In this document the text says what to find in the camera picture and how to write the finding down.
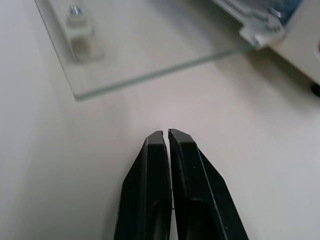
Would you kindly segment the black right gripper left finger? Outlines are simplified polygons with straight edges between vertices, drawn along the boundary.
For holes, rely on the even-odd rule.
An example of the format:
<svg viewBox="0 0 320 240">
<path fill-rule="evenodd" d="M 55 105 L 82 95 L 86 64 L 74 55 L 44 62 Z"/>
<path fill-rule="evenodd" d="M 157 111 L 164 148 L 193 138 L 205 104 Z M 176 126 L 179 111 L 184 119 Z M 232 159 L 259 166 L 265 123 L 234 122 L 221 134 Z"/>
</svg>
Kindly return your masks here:
<svg viewBox="0 0 320 240">
<path fill-rule="evenodd" d="M 163 131 L 146 139 L 123 180 L 114 233 L 116 240 L 168 240 L 172 188 Z"/>
</svg>

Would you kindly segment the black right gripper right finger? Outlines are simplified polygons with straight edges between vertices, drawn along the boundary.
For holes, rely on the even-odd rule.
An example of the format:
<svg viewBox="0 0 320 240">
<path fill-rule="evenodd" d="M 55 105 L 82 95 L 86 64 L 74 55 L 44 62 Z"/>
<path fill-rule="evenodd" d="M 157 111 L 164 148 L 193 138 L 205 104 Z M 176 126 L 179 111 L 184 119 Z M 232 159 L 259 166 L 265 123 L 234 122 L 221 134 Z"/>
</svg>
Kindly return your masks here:
<svg viewBox="0 0 320 240">
<path fill-rule="evenodd" d="M 228 187 L 193 138 L 169 129 L 174 211 L 180 240 L 247 240 Z"/>
</svg>

